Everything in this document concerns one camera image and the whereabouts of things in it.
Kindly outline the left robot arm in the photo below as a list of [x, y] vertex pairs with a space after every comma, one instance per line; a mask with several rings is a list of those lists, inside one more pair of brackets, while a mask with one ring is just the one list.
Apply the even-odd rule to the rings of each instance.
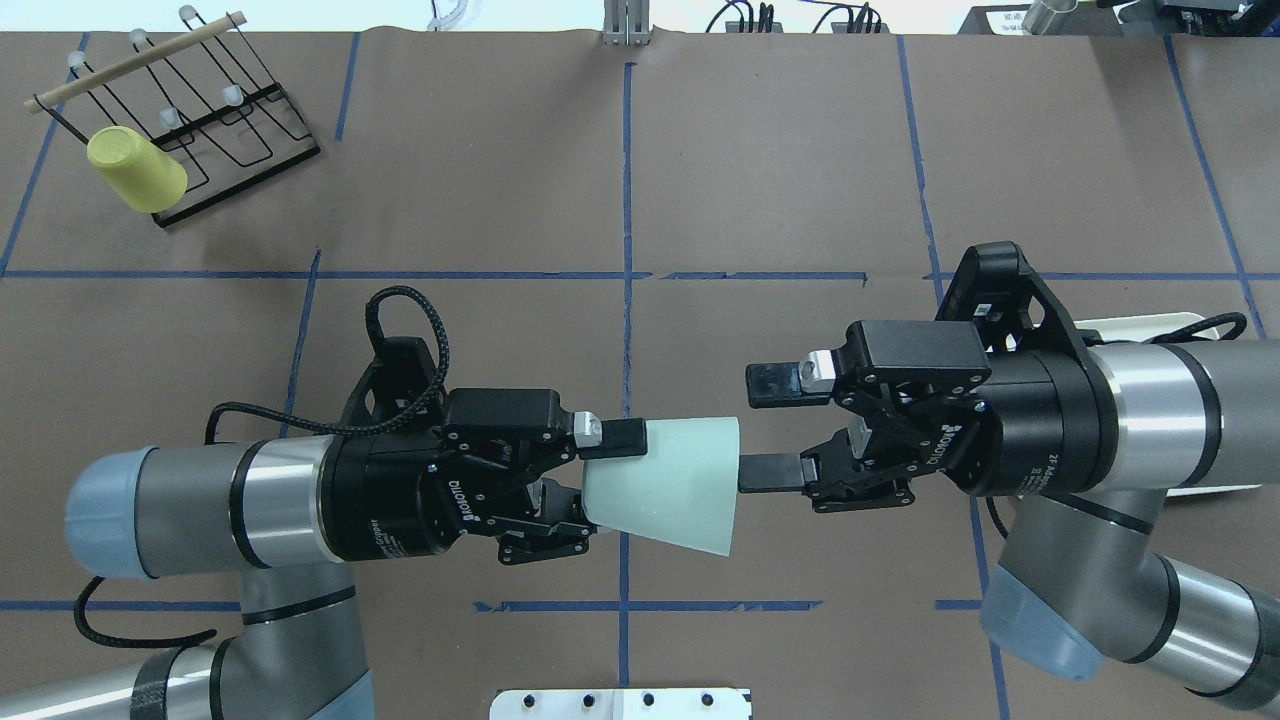
[[552, 389], [355, 391], [352, 436], [147, 447], [92, 462], [67, 541], [96, 582], [234, 573], [238, 635], [156, 643], [138, 662], [14, 692], [5, 719], [371, 719], [353, 562], [493, 537], [506, 564], [575, 556], [596, 527], [547, 478], [641, 457], [641, 419], [568, 413]]

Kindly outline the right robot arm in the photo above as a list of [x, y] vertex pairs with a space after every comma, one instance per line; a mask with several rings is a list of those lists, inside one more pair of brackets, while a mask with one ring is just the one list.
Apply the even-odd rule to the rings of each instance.
[[1277, 342], [1092, 345], [1039, 325], [988, 345], [961, 322], [859, 322], [842, 347], [751, 365], [754, 407], [832, 405], [850, 423], [748, 455], [744, 493], [818, 512], [913, 502], [940, 475], [1014, 519], [980, 603], [988, 638], [1085, 682], [1107, 660], [1238, 712], [1277, 716], [1277, 597], [1153, 547], [1172, 495], [1277, 482]]

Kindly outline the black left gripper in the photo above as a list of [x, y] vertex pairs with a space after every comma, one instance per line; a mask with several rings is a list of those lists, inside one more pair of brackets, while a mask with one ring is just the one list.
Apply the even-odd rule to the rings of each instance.
[[342, 561], [439, 555], [492, 537], [504, 565], [588, 552], [581, 491], [547, 478], [576, 456], [640, 457], [646, 420], [566, 411], [553, 389], [452, 389], [435, 415], [338, 438], [320, 477], [320, 519]]

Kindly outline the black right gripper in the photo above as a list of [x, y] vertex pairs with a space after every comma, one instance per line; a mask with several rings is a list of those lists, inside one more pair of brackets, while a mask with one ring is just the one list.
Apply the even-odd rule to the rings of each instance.
[[835, 350], [745, 369], [753, 409], [836, 404], [850, 427], [799, 454], [739, 456], [739, 493], [818, 512], [897, 507], [940, 473], [975, 497], [1092, 489], [1116, 457], [1116, 404], [1071, 322], [854, 322]]

